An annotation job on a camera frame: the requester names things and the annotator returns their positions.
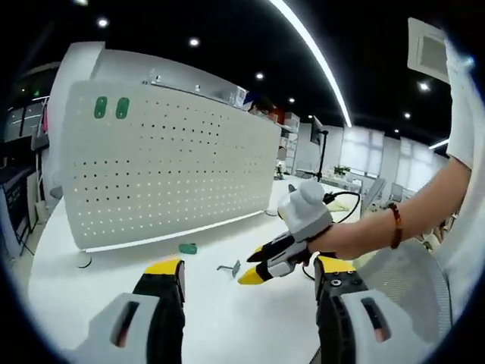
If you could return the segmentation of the person's right hand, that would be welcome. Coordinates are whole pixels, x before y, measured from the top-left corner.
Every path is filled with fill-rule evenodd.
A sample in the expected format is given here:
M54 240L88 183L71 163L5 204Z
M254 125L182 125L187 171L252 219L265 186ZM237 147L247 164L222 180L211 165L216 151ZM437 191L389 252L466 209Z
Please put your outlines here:
M357 222L334 224L308 243L311 253L334 253L351 260L390 245L394 217L390 211L371 214Z

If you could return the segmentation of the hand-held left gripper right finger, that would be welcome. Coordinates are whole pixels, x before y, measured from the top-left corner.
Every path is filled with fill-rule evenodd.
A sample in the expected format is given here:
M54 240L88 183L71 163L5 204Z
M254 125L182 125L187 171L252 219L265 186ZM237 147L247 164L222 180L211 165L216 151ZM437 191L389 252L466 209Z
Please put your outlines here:
M411 316L369 289L352 264L318 255L314 283L320 341L314 363L421 363L433 350Z

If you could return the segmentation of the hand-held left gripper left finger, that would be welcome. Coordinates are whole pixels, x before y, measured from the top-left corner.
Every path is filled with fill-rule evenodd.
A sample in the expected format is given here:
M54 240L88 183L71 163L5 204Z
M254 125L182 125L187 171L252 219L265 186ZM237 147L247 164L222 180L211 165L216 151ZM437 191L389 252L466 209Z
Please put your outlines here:
M149 266L133 291L95 315L75 363L181 363L185 265L166 259Z

